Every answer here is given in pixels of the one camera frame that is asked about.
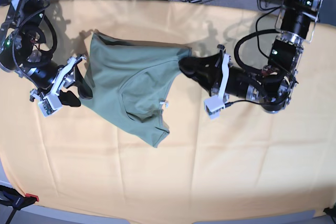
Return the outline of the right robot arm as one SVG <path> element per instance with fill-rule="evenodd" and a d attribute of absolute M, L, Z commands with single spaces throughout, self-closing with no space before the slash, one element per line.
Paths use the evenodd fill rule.
<path fill-rule="evenodd" d="M 70 57 L 65 65 L 52 59 L 58 40 L 45 13 L 50 1 L 1 0 L 1 4 L 9 6 L 1 24 L 1 69 L 35 86 L 30 101 L 37 101 L 46 115 L 52 115 L 64 105 L 80 107 L 81 99 L 92 99 L 92 90 L 78 68 L 86 56 Z"/>

